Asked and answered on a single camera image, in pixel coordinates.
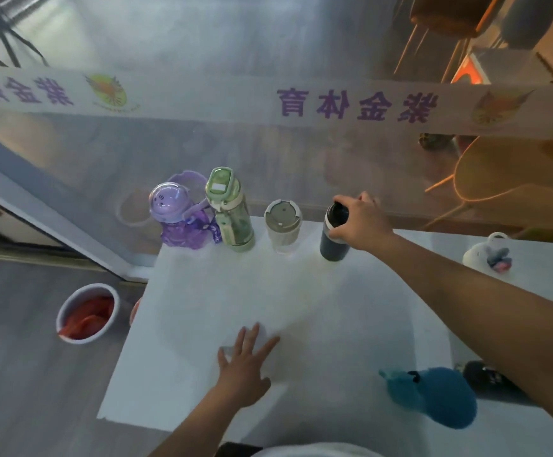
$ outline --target person's left hand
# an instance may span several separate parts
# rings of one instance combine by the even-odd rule
[[[227,361],[222,348],[217,353],[219,380],[214,387],[220,397],[233,402],[237,408],[248,407],[259,401],[270,388],[270,379],[261,378],[262,364],[280,341],[274,337],[253,354],[255,340],[259,334],[259,323],[247,333],[243,327],[236,338],[232,360]]]

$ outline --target black bottle cap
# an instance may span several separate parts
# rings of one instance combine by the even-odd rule
[[[333,228],[342,226],[342,224],[348,221],[348,208],[344,207],[340,202],[334,202],[327,209],[327,221]]]

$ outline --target yellow bird logo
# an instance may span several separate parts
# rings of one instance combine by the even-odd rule
[[[87,76],[86,81],[92,88],[92,91],[94,91],[94,94],[105,104],[113,107],[122,107],[127,103],[126,92],[115,76],[95,74]]]

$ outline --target forearm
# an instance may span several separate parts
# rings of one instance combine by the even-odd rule
[[[393,235],[371,253],[471,349],[535,400],[553,402],[553,301]]]
[[[237,411],[212,389],[149,457],[213,457]]]

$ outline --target white banner strip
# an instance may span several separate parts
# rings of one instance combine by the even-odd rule
[[[312,80],[0,68],[0,109],[553,139],[553,85]]]

